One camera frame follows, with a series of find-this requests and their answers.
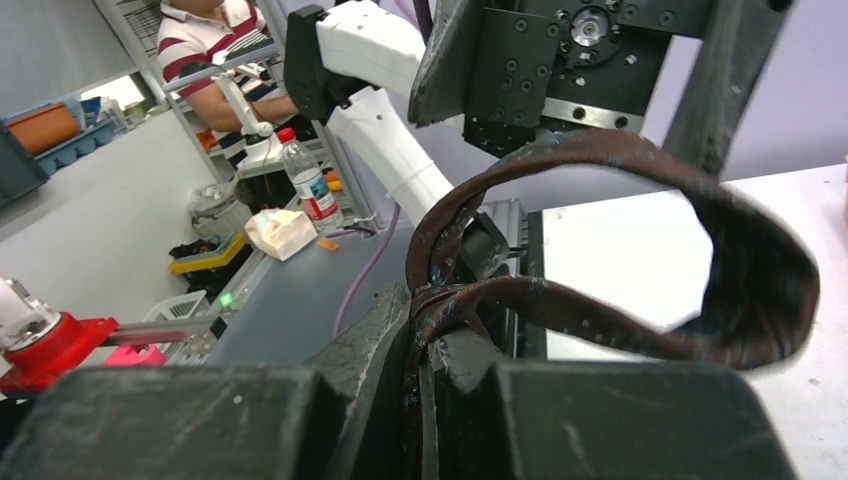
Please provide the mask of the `clear plastic water bottle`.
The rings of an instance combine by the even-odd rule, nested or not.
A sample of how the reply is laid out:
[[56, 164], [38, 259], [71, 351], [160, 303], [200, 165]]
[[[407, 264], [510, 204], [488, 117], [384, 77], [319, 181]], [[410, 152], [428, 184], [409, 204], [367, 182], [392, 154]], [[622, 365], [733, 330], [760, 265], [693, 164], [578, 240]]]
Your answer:
[[344, 217], [318, 161], [297, 140], [294, 129], [284, 128], [276, 136], [282, 144], [284, 169], [296, 190], [302, 209], [319, 232], [340, 230]]

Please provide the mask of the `yellow tray with items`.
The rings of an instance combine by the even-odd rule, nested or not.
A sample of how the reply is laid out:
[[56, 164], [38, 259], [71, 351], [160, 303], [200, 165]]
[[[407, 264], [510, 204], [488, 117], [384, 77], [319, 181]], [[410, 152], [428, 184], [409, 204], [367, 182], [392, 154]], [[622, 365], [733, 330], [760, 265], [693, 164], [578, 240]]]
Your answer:
[[168, 269], [176, 275], [186, 275], [202, 270], [225, 267], [246, 246], [242, 233], [228, 232], [195, 240], [173, 247]]

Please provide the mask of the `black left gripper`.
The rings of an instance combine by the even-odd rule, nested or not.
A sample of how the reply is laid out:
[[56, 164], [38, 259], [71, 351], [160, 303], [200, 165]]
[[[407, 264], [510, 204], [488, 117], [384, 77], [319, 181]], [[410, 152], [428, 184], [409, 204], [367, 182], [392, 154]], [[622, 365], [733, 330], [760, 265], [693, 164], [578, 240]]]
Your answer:
[[408, 120], [465, 113], [463, 139], [498, 158], [542, 129], [639, 132], [673, 37], [702, 44], [663, 149], [721, 174], [791, 1], [413, 3], [426, 50]]

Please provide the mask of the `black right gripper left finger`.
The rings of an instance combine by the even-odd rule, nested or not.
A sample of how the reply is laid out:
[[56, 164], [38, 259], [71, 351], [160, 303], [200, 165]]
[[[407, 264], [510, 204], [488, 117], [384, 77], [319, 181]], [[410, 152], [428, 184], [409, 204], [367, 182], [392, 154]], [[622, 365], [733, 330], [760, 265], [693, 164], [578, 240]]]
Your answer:
[[399, 479], [408, 290], [302, 366], [86, 368], [35, 404], [5, 479]]

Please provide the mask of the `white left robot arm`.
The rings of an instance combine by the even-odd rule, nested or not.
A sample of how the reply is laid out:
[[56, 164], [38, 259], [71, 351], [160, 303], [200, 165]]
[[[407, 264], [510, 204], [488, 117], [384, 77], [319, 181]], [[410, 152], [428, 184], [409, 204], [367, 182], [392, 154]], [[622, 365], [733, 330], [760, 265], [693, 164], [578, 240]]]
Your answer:
[[446, 123], [503, 158], [551, 132], [637, 133], [669, 45], [701, 47], [663, 148], [722, 171], [788, 1], [372, 1], [287, 18], [284, 82], [411, 222], [449, 190], [412, 127]]

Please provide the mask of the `orange bowl on shelf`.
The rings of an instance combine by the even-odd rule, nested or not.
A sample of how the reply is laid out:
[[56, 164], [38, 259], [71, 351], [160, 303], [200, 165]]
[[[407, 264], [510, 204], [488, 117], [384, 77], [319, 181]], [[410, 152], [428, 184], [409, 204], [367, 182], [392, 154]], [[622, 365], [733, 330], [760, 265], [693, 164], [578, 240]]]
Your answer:
[[40, 155], [77, 136], [81, 129], [64, 102], [52, 103], [3, 121], [31, 155]]

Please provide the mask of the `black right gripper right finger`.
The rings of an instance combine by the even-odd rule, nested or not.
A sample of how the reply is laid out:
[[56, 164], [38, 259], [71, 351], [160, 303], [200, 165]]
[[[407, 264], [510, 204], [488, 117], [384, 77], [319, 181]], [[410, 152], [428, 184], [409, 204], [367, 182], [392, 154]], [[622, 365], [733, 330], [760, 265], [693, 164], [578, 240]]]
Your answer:
[[423, 365], [427, 479], [792, 479], [734, 371], [515, 360], [462, 329]]

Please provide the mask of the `white crumpled paper bag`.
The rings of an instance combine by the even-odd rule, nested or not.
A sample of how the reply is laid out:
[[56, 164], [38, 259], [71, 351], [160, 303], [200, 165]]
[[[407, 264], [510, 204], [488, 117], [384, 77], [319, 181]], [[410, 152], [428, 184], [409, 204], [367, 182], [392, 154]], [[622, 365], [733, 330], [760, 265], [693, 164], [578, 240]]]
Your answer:
[[284, 262], [318, 237], [309, 217], [302, 211], [265, 209], [253, 215], [245, 231], [259, 250]]

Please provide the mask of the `brown floral tie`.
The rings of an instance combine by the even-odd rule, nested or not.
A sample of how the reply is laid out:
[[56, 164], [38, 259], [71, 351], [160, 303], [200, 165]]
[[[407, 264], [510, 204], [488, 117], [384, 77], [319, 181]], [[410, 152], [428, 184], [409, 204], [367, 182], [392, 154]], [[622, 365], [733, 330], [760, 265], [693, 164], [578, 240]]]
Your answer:
[[[615, 168], [679, 190], [712, 243], [700, 312], [660, 333], [574, 289], [534, 276], [453, 284], [466, 226], [487, 191], [564, 165]], [[719, 180], [631, 132], [556, 132], [506, 155], [442, 197], [417, 225], [405, 276], [414, 331], [404, 372], [407, 479], [421, 475], [420, 365], [429, 345], [459, 324], [478, 333], [479, 302], [492, 299], [548, 330], [661, 360], [689, 360], [745, 371], [783, 361], [806, 343], [820, 299], [814, 258], [770, 215]]]

